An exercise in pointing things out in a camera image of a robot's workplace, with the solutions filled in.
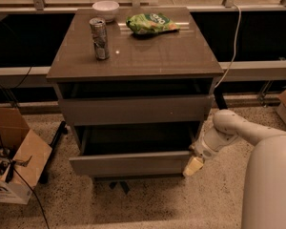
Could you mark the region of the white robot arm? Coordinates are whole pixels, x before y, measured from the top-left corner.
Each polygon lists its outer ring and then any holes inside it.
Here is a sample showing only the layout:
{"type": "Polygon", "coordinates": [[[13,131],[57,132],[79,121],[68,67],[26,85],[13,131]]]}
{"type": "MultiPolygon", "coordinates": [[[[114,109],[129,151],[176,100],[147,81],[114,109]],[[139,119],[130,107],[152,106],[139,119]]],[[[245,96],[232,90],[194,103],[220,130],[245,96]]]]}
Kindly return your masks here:
{"type": "Polygon", "coordinates": [[[214,114],[212,128],[190,146],[194,154],[183,175],[193,175],[238,138],[254,146],[246,168],[241,229],[286,229],[285,131],[220,110],[214,114]]]}

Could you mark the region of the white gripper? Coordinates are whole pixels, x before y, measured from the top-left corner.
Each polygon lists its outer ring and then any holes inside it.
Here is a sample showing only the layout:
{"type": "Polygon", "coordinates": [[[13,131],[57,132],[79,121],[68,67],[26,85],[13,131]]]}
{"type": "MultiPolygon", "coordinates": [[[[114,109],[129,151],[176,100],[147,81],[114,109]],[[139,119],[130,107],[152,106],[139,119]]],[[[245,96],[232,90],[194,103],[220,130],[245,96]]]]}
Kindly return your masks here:
{"type": "Polygon", "coordinates": [[[224,134],[217,129],[206,131],[193,145],[189,146],[189,149],[197,156],[192,156],[189,159],[184,168],[183,176],[192,176],[203,167],[203,159],[207,160],[214,158],[223,147],[228,146],[232,141],[232,135],[224,134]]]}

